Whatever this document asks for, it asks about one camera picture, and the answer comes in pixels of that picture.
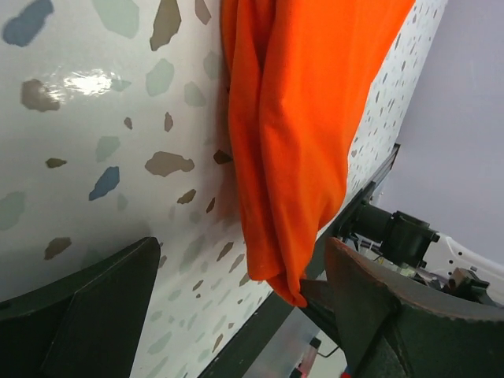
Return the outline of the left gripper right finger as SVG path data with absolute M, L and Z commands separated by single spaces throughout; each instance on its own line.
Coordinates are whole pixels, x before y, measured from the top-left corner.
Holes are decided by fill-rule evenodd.
M 501 377 L 503 310 L 427 287 L 338 239 L 324 253 L 354 377 Z

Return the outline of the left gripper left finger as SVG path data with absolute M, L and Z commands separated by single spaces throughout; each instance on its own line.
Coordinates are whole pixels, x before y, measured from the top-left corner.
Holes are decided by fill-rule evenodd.
M 128 377 L 161 257 L 131 246 L 1 304 L 3 377 Z

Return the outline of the orange t shirt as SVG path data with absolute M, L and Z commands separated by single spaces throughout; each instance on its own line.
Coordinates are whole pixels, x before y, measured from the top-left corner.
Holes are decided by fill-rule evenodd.
M 304 307 L 369 89 L 411 1 L 225 1 L 228 128 L 249 277 Z

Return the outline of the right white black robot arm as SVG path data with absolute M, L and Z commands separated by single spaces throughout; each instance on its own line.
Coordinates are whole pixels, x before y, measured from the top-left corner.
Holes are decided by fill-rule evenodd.
M 367 202 L 359 205 L 353 233 L 379 244 L 389 262 L 425 274 L 446 293 L 481 304 L 503 306 L 503 266 L 462 246 L 426 221 Z

